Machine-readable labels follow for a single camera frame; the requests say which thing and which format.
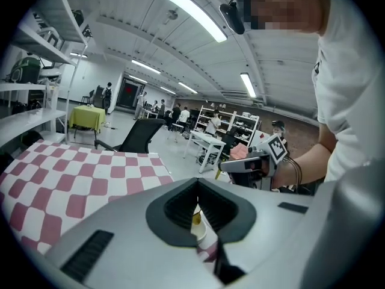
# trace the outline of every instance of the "mesh chair back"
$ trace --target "mesh chair back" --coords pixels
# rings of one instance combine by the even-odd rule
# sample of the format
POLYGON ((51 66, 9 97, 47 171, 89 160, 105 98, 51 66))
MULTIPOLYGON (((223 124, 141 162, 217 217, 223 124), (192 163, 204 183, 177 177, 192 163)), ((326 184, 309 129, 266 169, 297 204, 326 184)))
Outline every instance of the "mesh chair back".
POLYGON ((221 139, 226 145, 223 147, 223 150, 222 152, 223 153, 226 153, 226 154, 230 154, 230 149, 232 147, 232 145, 234 144, 235 142, 235 137, 234 136, 231 136, 231 135, 228 135, 228 134, 224 134, 222 136, 222 139, 221 139))
POLYGON ((137 120, 119 147, 120 152, 149 153, 149 143, 159 128, 164 124, 163 119, 137 120))

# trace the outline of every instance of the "brick wall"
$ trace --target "brick wall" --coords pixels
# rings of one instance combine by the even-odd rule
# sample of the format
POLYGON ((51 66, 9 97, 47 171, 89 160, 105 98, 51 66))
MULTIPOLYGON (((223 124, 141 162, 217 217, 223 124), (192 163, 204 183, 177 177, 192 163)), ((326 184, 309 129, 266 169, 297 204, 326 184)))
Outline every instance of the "brick wall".
MULTIPOLYGON (((189 110, 200 110, 202 105, 207 108, 211 104, 203 101, 195 101, 190 99, 176 99, 175 104, 177 103, 180 103, 182 105, 182 108, 184 106, 187 106, 189 110)), ((226 104, 225 111, 228 113, 237 111, 238 114, 242 114, 242 112, 246 111, 248 113, 259 116, 260 120, 262 121, 260 130, 269 134, 273 132, 271 121, 283 121, 286 127, 285 138, 288 141, 288 149, 290 150, 291 157, 293 158, 304 154, 318 141, 318 128, 299 120, 291 119, 275 113, 270 113, 269 111, 259 110, 257 108, 242 107, 229 104, 226 104)))

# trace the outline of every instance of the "headset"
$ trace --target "headset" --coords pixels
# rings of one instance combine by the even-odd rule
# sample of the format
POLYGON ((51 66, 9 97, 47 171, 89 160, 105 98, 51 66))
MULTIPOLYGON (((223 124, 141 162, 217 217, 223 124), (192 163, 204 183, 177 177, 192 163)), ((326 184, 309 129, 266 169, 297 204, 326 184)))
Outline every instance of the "headset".
POLYGON ((245 33, 245 25, 252 30, 263 28, 257 16, 251 15, 251 0, 230 0, 229 4, 221 4, 219 11, 229 28, 237 34, 245 33))

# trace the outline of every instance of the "white t-shirt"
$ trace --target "white t-shirt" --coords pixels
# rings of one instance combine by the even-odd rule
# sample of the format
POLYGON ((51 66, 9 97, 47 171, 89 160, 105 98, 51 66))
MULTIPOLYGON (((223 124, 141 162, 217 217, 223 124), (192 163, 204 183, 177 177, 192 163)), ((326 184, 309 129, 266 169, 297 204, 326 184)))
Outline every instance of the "white t-shirt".
POLYGON ((180 113, 179 122, 186 122, 189 117, 190 117, 190 112, 188 110, 183 110, 180 113))
POLYGON ((112 98, 112 94, 113 94, 114 92, 113 92, 113 90, 110 89, 110 88, 104 88, 103 91, 102 91, 102 96, 103 96, 103 97, 105 96, 106 90, 107 90, 107 89, 111 90, 111 98, 112 98))
POLYGON ((319 38, 318 61, 312 72, 318 121, 337 138, 326 181, 339 179, 367 160, 346 115, 365 88, 380 80, 378 75, 384 67, 381 46, 360 10, 349 0, 330 2, 327 29, 319 38))
POLYGON ((206 132, 208 132, 212 135, 214 135, 215 131, 216 131, 213 124, 216 126, 220 126, 221 125, 221 119, 219 119, 218 117, 214 117, 209 121, 208 126, 206 128, 206 132))
POLYGON ((138 95, 137 99, 138 99, 138 106, 143 107, 144 103, 146 102, 146 99, 144 98, 144 96, 140 94, 138 95))

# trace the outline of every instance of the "gray plastic device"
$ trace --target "gray plastic device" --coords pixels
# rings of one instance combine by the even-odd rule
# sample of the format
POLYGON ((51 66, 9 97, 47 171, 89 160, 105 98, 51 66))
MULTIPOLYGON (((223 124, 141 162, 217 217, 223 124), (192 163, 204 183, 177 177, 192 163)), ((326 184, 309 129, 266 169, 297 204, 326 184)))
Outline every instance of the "gray plastic device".
POLYGON ((61 288, 325 288, 349 269, 382 221, 384 165, 351 170, 315 197, 177 181, 111 202, 64 234, 45 258, 30 255, 61 288), (215 274, 186 229, 197 196, 220 239, 215 274))

